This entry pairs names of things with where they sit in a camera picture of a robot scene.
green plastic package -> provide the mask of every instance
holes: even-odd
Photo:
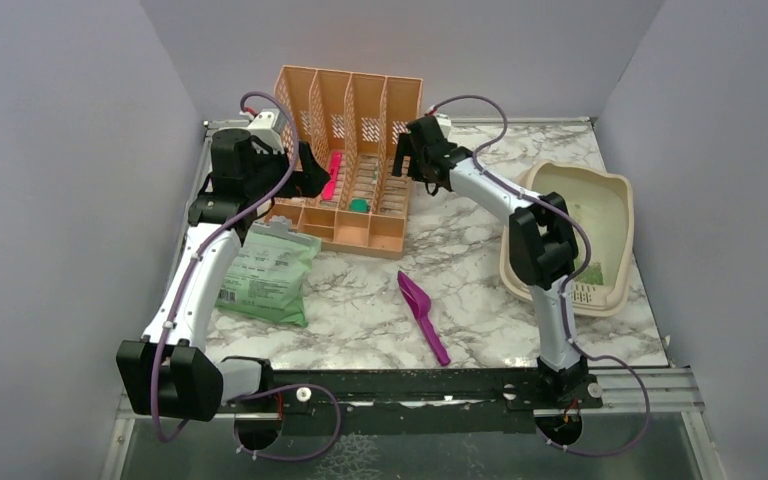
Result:
[[[254,231],[228,269],[216,306],[281,325],[307,327],[302,281],[322,240],[310,245]]]

marble surface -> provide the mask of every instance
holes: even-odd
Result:
[[[474,148],[498,126],[456,127],[450,139]],[[516,125],[482,154],[514,179],[548,159],[604,169],[590,125]],[[407,273],[433,299],[431,321],[451,367],[533,367],[540,351],[534,310],[499,278],[502,224],[472,201],[414,185],[405,255],[399,261],[321,252],[304,284],[310,325],[278,327],[214,311],[207,356],[269,358],[281,369],[431,368],[437,362],[396,283]],[[632,266],[626,307],[608,318],[577,317],[579,340],[591,354],[612,354],[632,365],[667,359],[652,310]]]

wall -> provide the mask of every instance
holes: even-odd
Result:
[[[237,115],[282,65],[424,78],[512,116],[595,116],[663,0],[143,0],[199,112]],[[448,113],[492,116],[473,102]]]
[[[202,131],[136,0],[0,0],[0,478],[95,478]]]
[[[667,0],[597,125],[731,478],[768,478],[768,0]]]

beige bin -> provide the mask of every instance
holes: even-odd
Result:
[[[573,311],[578,315],[607,317],[628,300],[628,271],[634,237],[634,206],[629,181],[592,168],[542,161],[517,180],[529,190],[557,192],[570,215],[584,228],[593,247],[591,267],[572,283]],[[578,238],[579,265],[584,246]],[[515,296],[531,301],[528,287],[516,277],[509,261],[508,229],[502,235],[499,271]]]

purple spoon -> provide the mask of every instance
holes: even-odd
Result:
[[[431,351],[434,352],[434,356],[437,357],[440,365],[445,367],[451,363],[451,360],[446,352],[446,347],[443,346],[443,343],[440,342],[440,337],[434,331],[431,320],[428,319],[428,312],[431,311],[431,299],[427,293],[419,288],[419,285],[413,283],[413,280],[408,278],[403,272],[399,272],[396,280],[399,282],[399,290],[402,291],[405,301],[411,308],[411,312],[413,312],[416,323],[419,324],[419,329],[425,335],[425,341],[431,346]]]

